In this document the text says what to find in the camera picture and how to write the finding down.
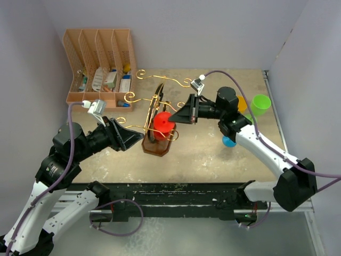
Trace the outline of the red plastic wine glass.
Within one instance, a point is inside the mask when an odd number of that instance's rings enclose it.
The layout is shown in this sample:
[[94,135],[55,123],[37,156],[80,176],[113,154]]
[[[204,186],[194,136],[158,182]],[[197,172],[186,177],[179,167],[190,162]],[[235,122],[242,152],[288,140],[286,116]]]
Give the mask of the red plastic wine glass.
[[175,127],[174,122],[170,122],[168,118],[172,114],[167,111],[158,113],[153,119],[154,138],[158,141],[164,141],[169,137],[171,130]]

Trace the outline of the blue plastic wine glass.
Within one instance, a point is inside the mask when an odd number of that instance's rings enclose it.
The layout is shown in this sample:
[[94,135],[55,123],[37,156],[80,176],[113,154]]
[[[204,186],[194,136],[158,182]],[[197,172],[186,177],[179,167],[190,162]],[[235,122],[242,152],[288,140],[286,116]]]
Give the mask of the blue plastic wine glass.
[[233,142],[229,137],[223,136],[222,138],[223,145],[229,148],[233,148],[237,145],[236,142]]

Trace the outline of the yellow plastic wine glass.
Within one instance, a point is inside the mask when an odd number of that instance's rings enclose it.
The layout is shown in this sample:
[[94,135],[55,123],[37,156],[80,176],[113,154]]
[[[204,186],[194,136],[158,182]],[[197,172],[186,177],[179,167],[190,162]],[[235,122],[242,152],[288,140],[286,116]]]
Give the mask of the yellow plastic wine glass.
[[238,110],[241,113],[244,113],[247,110],[247,101],[241,95],[238,95],[237,98],[239,100],[239,102],[238,102]]

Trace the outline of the green plastic wine glass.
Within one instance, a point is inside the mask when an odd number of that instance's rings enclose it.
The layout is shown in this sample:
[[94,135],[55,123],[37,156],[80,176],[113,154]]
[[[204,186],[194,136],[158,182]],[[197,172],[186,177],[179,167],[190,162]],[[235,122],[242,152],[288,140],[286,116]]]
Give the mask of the green plastic wine glass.
[[253,97],[252,101],[246,100],[247,113],[243,115],[252,123],[257,122],[257,118],[264,115],[271,107],[271,104],[271,100],[267,95],[258,94]]

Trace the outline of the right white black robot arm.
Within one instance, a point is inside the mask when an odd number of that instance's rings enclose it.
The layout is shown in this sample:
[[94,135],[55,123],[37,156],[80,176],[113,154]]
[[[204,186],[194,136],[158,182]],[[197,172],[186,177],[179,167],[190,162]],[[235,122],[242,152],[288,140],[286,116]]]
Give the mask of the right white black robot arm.
[[276,202],[284,210],[292,212],[317,192],[314,164],[281,150],[260,133],[239,110],[239,99],[231,87],[217,91],[215,101],[200,100],[191,94],[184,104],[168,120],[182,124],[194,124],[199,118],[216,119],[222,134],[243,146],[256,156],[276,177],[273,182],[250,181],[237,195],[237,203],[248,209],[257,201]]

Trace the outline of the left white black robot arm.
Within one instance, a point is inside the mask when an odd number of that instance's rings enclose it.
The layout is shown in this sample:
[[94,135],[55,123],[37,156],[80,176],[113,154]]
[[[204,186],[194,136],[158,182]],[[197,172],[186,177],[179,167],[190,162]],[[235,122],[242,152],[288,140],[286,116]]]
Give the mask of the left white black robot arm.
[[81,172],[80,163],[110,147],[126,151],[144,135],[122,127],[115,119],[103,118],[95,130],[85,134],[75,122],[61,126],[53,138],[49,155],[35,176],[29,199],[11,230],[1,236],[1,252],[6,255],[49,255],[54,242],[76,220],[93,208],[104,209],[110,189],[91,182],[78,198],[54,217],[50,213],[58,199]]

